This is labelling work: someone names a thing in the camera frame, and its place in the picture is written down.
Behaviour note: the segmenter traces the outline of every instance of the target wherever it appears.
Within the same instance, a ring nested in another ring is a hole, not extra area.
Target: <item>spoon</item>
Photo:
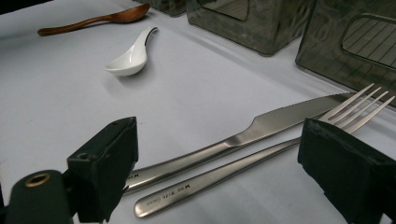
[[[134,44],[119,58],[106,65],[106,70],[116,76],[129,76],[140,71],[145,66],[148,55],[146,53],[147,39],[157,27],[147,27],[137,37]]]
[[[75,31],[83,26],[98,21],[113,21],[113,22],[138,21],[149,11],[149,8],[150,8],[150,4],[143,4],[141,6],[132,7],[121,12],[100,16],[100,17],[94,17],[91,19],[87,19],[85,21],[80,21],[66,26],[43,28],[38,30],[37,33],[39,35],[57,35],[57,34]]]

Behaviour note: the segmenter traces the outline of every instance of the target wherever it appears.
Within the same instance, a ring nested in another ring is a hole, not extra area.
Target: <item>utensil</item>
[[[126,183],[128,189],[124,194],[146,188],[208,161],[225,156],[242,147],[297,125],[303,122],[305,118],[314,118],[321,115],[343,102],[348,96],[349,94],[325,96],[279,108],[259,115],[246,130],[216,144],[169,161],[163,161],[146,168],[133,170],[128,177]]]
[[[116,76],[129,76],[140,71],[148,60],[146,44],[149,35],[157,27],[147,27],[137,37],[134,44],[119,58],[106,65],[106,70]]]
[[[364,111],[366,111],[369,107],[371,107],[375,102],[377,102],[381,97],[383,97],[388,92],[384,92],[376,99],[374,99],[370,104],[366,105],[364,108],[359,110],[356,113],[352,113],[359,105],[363,102],[367,101],[376,91],[380,88],[376,89],[375,91],[371,92],[369,95],[364,97],[362,100],[354,104],[350,107],[347,111],[343,111],[340,115],[339,112],[346,108],[347,106],[351,105],[357,98],[359,98],[365,91],[370,89],[373,86],[370,85],[365,89],[359,91],[348,100],[341,103],[336,108],[332,109],[324,116],[320,117],[319,120],[328,122],[332,125],[337,126],[338,128],[345,128],[351,121],[355,121],[355,119]],[[356,123],[353,123],[351,126],[347,126],[344,129],[347,133],[354,133],[358,130],[361,126],[363,126],[368,120],[370,120],[373,116],[375,116],[381,109],[383,109],[386,105],[388,105],[394,96],[389,98],[384,104],[373,110],[371,113],[366,115],[364,118],[359,119]],[[344,119],[346,116],[350,116],[349,118],[339,122],[341,119]],[[262,162],[265,161],[283,151],[286,151],[293,146],[296,146],[300,143],[300,137],[289,140],[287,142],[275,145],[273,147],[268,147],[262,151],[254,153],[250,156],[246,156],[238,161],[230,162],[223,166],[220,166],[217,169],[208,171],[196,177],[190,178],[188,180],[182,181],[178,184],[175,184],[171,187],[166,189],[159,190],[146,196],[142,199],[139,199],[135,206],[134,212],[138,217],[148,217],[150,215],[156,214],[161,212],[162,210],[182,201],[185,201],[192,197],[193,195],[204,191],[205,189],[209,189],[218,183],[226,180],[227,178],[237,175],[242,171]]]
[[[142,19],[146,13],[149,11],[150,4],[143,4],[138,7],[132,7],[121,12],[95,17],[91,19],[87,19],[85,21],[80,21],[74,24],[60,26],[60,27],[52,27],[52,28],[43,28],[37,31],[39,35],[58,35],[62,33],[67,33],[71,31],[75,31],[83,26],[99,22],[99,21],[111,21],[111,22],[133,22]]]

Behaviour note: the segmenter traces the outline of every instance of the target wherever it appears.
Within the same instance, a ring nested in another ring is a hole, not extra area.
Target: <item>fork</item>
[[[354,133],[394,99],[394,96],[390,97],[386,102],[369,112],[363,118],[356,120],[358,116],[360,116],[363,112],[367,111],[373,104],[378,102],[383,96],[388,93],[387,91],[385,91],[384,93],[376,97],[373,101],[365,105],[363,108],[360,108],[359,111],[354,112],[356,109],[358,109],[360,105],[367,102],[369,98],[371,98],[376,92],[381,89],[377,88],[376,90],[370,92],[365,97],[363,97],[363,99],[359,100],[357,103],[352,104],[358,98],[361,98],[361,96],[373,86],[374,84],[371,84],[363,90],[357,92],[355,95],[341,103],[339,106],[324,114],[318,120],[330,123],[340,129],[343,129],[347,133]],[[268,147],[259,152],[246,156],[240,160],[227,163],[223,166],[220,166],[219,168],[179,182],[171,187],[156,191],[146,197],[139,199],[134,205],[134,213],[138,217],[148,217],[158,212],[161,212],[162,210],[176,203],[185,201],[193,195],[202,192],[205,189],[209,189],[262,161],[265,161],[283,151],[286,151],[287,149],[299,145],[300,141],[301,137],[291,139],[287,142]]]

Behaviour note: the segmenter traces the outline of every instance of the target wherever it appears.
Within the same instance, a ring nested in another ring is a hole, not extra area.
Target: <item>table surface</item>
[[[36,33],[138,5],[129,0],[54,0],[0,16],[5,203],[18,180],[45,169],[64,172],[66,158],[117,119],[137,119],[138,169],[240,133],[262,113],[347,91],[296,66],[301,39],[262,57],[190,25],[186,14],[172,18],[151,8],[135,23],[100,23],[62,35]],[[105,65],[148,26],[159,30],[148,39],[143,70],[130,77],[109,74]],[[395,159],[395,121],[395,112],[386,108],[354,135]],[[297,162],[297,147],[156,216],[134,215],[139,198],[298,136],[301,129],[296,126],[123,197],[110,223],[346,223]]]

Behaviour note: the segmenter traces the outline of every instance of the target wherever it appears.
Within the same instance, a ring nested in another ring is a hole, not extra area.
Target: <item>stainless steel knife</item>
[[[163,161],[146,168],[133,170],[126,182],[124,195],[154,185],[172,176],[213,161],[237,149],[284,131],[303,122],[306,118],[321,115],[349,97],[350,93],[319,97],[289,105],[257,116],[251,125],[236,135],[189,154]]]

